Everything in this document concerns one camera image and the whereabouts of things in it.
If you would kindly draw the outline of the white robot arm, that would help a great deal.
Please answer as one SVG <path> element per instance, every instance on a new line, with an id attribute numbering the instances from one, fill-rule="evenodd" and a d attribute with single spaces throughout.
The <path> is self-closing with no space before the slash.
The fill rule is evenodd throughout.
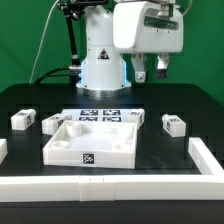
<path id="1" fill-rule="evenodd" d="M 87 55 L 77 90 L 95 97 L 131 89 L 124 54 L 131 56 L 135 81 L 146 81 L 145 55 L 156 54 L 156 76 L 167 76 L 170 55 L 183 49 L 183 15 L 176 0 L 114 0 L 112 12 L 95 4 L 85 10 Z"/>

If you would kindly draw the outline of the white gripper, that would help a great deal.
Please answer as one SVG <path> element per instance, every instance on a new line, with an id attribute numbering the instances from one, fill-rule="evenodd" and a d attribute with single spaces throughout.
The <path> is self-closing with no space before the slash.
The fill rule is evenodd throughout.
<path id="1" fill-rule="evenodd" d="M 168 53 L 181 52 L 183 48 L 183 16 L 177 7 L 171 16 L 165 16 L 162 5 L 150 1 L 118 3 L 113 15 L 113 40 L 121 53 L 137 53 L 131 55 L 136 82 L 146 81 L 141 53 L 163 53 L 158 55 L 156 78 L 165 79 Z"/>

